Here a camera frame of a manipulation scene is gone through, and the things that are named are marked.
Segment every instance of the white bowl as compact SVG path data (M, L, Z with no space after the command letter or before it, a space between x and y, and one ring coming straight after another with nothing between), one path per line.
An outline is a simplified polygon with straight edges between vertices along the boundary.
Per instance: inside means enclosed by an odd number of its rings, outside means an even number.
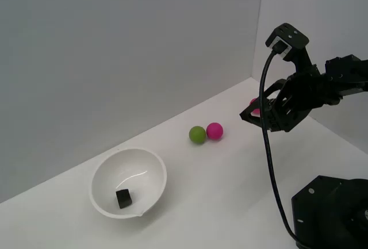
M161 158L143 148L126 148L108 156L96 169L89 196L97 211L114 219L142 216L161 197L166 185ZM133 203L119 208L116 191L129 189Z

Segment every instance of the table surface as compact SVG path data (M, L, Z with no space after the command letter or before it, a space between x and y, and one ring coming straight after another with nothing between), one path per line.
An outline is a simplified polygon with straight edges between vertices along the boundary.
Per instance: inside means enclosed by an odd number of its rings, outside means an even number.
M296 248L271 191L261 131L239 117L257 93L258 83L248 79L1 203L1 247ZM221 141L189 141L192 126L214 121L224 127ZM291 197L316 176L368 178L368 156L311 118L270 140L291 224ZM162 157L166 189L143 217L104 217L89 201L91 174L104 156L134 146Z

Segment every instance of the black cube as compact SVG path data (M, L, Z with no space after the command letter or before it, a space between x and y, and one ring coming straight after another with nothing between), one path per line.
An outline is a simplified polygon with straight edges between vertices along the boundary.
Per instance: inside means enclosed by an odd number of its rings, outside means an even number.
M132 204L131 195L129 194L129 190L118 190L116 192L117 202L119 203L120 209L126 208Z

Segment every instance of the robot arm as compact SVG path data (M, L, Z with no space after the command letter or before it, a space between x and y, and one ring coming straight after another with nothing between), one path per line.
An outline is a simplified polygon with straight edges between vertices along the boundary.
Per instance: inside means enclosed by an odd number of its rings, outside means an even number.
M296 72L287 79L279 79L265 92L267 97L265 119L268 130L292 130L314 108L324 104L337 105L343 96L368 91L368 60L361 61L354 55L326 61L325 73L320 74L311 63L305 46L309 39L290 24L274 29L267 39L270 48L282 41L283 60L293 62ZM272 93L279 91L276 98ZM260 118L252 112L259 109L259 98L240 114L241 119L260 127Z

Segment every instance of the magenta ball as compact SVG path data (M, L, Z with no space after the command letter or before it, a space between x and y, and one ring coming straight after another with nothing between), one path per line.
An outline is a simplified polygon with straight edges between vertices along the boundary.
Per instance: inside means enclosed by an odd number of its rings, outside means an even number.
M252 99L249 104L252 104L255 100L256 100L256 98ZM260 114L260 110L259 109L254 109L252 113L255 114L255 115L259 115Z
M221 124L213 122L207 126L207 136L212 140L220 139L224 134L224 129Z

